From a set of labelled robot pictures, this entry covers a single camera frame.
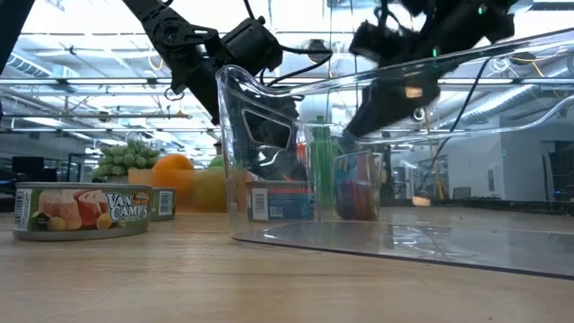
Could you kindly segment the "orange toy fruit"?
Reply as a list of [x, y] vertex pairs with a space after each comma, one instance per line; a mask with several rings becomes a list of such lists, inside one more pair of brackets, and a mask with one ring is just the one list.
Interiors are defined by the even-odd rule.
[[152, 167], [152, 185], [155, 188], [175, 188], [178, 199], [190, 197], [196, 171], [184, 155], [161, 157]]

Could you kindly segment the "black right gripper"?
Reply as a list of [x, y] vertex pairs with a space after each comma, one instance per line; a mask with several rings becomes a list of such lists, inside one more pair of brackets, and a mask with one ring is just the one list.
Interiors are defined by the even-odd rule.
[[[354, 33], [349, 52], [379, 65], [394, 65], [456, 51], [452, 36], [457, 28], [454, 17], [427, 17], [419, 31], [406, 28], [397, 18], [394, 20], [396, 31], [387, 27], [387, 17], [380, 18], [383, 30], [362, 22]], [[427, 68], [401, 79], [374, 80], [361, 90], [361, 105], [345, 130], [361, 137], [411, 116], [439, 97], [438, 79], [445, 73], [445, 69]]]

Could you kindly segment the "green grapes bunch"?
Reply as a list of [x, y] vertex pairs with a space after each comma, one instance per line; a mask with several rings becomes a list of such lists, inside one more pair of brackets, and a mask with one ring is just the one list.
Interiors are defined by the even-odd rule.
[[140, 140], [102, 147], [92, 178], [105, 183], [127, 183], [130, 170], [150, 170], [159, 160], [160, 150]]

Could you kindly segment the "yellow pole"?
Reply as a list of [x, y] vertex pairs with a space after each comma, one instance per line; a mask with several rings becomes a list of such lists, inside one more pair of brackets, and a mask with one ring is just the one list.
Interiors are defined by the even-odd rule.
[[[429, 135], [431, 133], [431, 127], [430, 127], [430, 121], [429, 121], [429, 112], [427, 111], [426, 108], [424, 108], [423, 111], [424, 111], [425, 127], [426, 127], [427, 134]], [[443, 185], [442, 185], [442, 181], [441, 181], [440, 176], [439, 176], [439, 166], [436, 163], [436, 160], [439, 156], [438, 156], [438, 153], [435, 151], [433, 141], [431, 139], [428, 139], [428, 142], [429, 142], [430, 154], [431, 154], [431, 158], [432, 158], [431, 167], [434, 170], [434, 176], [435, 176], [435, 187], [436, 187], [438, 195], [439, 195], [439, 200], [443, 200], [444, 199]]]

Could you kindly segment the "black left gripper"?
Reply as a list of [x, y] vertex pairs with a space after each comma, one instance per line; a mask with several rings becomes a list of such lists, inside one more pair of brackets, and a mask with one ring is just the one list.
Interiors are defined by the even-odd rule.
[[295, 147], [299, 117], [292, 96], [257, 83], [250, 74], [223, 76], [223, 146], [226, 151], [260, 151], [253, 174], [264, 180], [307, 180]]

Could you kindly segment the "clear plastic bin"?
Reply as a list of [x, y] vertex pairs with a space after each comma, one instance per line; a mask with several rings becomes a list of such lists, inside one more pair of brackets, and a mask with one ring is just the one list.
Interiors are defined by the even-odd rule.
[[[511, 64], [509, 58], [520, 52], [534, 54], [535, 62]], [[439, 78], [440, 95], [425, 107], [429, 135], [424, 120], [416, 122], [412, 115], [361, 137], [345, 130], [361, 105], [361, 90], [375, 78], [395, 79], [451, 61], [458, 67]], [[478, 99], [529, 84], [567, 92], [457, 127], [473, 94]], [[314, 219], [250, 221], [247, 184], [265, 180], [230, 159], [223, 146], [235, 240], [574, 280], [574, 28], [266, 88], [296, 100], [296, 143], [306, 145]], [[318, 205], [310, 166], [317, 116], [325, 117], [338, 156], [374, 154], [380, 176], [377, 220], [347, 221], [337, 214], [335, 201], [329, 210]], [[439, 156], [443, 200], [435, 187], [428, 139]]]

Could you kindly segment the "black monitor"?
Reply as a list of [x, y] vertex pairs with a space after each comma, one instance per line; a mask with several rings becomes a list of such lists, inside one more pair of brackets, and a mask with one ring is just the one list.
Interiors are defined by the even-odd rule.
[[46, 168], [45, 159], [38, 156], [14, 156], [12, 158], [12, 172], [17, 174], [21, 181], [57, 182], [57, 169]]

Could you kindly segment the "green water bottle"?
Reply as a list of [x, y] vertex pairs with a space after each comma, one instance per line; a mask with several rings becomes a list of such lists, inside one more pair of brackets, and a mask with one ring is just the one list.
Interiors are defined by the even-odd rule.
[[334, 207], [332, 163], [340, 154], [336, 140], [332, 139], [330, 127], [324, 116], [317, 116], [311, 129], [310, 166], [316, 184], [318, 205], [322, 210]]

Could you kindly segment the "silver ventilation duct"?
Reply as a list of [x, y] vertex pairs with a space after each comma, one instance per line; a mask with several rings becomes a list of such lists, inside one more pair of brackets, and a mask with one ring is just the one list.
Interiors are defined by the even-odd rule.
[[6, 67], [13, 72], [18, 71], [25, 75], [22, 82], [14, 81], [14, 84], [29, 84], [47, 86], [57, 91], [74, 93], [77, 89], [73, 87], [65, 78], [55, 77], [46, 68], [33, 63], [29, 59], [12, 53], [6, 63]]
[[506, 110], [514, 109], [530, 101], [539, 100], [544, 96], [565, 94], [566, 92], [566, 88], [551, 90], [549, 87], [529, 84], [503, 92], [490, 92], [478, 99], [475, 99], [475, 94], [473, 94], [457, 123], [457, 127], [483, 123]]

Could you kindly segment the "yellow-green toy pear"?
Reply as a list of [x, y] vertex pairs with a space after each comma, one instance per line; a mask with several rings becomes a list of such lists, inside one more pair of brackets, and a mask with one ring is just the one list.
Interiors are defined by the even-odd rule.
[[226, 175], [223, 167], [200, 170], [194, 177], [192, 206], [207, 213], [225, 213]]

